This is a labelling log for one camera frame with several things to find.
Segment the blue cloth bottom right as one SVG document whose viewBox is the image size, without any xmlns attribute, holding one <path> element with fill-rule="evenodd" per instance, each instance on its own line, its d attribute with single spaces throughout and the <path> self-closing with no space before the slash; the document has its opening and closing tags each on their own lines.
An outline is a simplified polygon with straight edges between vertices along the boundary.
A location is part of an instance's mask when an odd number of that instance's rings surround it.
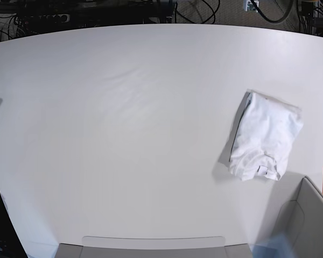
<svg viewBox="0 0 323 258">
<path fill-rule="evenodd" d="M 253 257 L 260 258 L 296 257 L 284 234 L 275 235 L 267 241 L 251 245 L 251 251 Z"/>
</svg>

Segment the white T-shirt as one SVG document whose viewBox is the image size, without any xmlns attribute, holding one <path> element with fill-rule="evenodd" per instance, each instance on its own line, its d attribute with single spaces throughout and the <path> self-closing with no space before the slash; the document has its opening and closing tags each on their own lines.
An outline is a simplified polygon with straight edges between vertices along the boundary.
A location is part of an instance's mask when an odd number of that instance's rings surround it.
<svg viewBox="0 0 323 258">
<path fill-rule="evenodd" d="M 303 124 L 300 108 L 250 92 L 230 152 L 229 172 L 242 181 L 256 176 L 279 181 Z"/>
</svg>

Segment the grey cardboard box right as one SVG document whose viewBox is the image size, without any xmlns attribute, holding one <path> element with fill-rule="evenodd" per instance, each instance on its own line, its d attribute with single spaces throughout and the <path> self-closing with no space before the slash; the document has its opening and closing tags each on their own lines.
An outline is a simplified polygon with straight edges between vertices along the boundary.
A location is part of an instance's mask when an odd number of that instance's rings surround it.
<svg viewBox="0 0 323 258">
<path fill-rule="evenodd" d="M 271 238 L 284 234 L 296 257 L 323 257 L 323 194 L 308 178 L 280 209 Z"/>
</svg>

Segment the grey bin bottom edge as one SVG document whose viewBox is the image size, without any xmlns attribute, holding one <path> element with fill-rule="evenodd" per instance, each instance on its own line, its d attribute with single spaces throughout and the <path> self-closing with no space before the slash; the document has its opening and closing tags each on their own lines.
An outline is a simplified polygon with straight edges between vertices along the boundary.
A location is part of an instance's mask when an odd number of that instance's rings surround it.
<svg viewBox="0 0 323 258">
<path fill-rule="evenodd" d="M 248 244 L 225 245 L 222 236 L 133 239 L 84 236 L 81 245 L 61 243 L 55 257 L 252 257 Z"/>
</svg>

